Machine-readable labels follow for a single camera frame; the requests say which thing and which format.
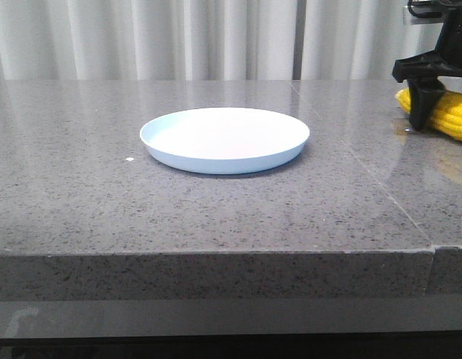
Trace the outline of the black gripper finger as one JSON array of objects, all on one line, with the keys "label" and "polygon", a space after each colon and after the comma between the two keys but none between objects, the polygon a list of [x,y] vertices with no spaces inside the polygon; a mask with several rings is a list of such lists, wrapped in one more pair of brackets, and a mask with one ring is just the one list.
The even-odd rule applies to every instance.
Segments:
[{"label": "black gripper finger", "polygon": [[407,84],[410,91],[409,122],[414,130],[421,131],[427,126],[446,88],[438,78],[410,78]]}]

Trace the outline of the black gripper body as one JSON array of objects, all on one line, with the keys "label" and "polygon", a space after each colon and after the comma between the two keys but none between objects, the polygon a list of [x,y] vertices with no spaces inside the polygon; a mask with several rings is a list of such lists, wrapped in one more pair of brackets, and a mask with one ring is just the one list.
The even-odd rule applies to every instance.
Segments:
[{"label": "black gripper body", "polygon": [[423,22],[441,22],[433,50],[395,61],[393,78],[423,93],[443,93],[439,77],[462,78],[462,1],[408,1],[407,12]]}]

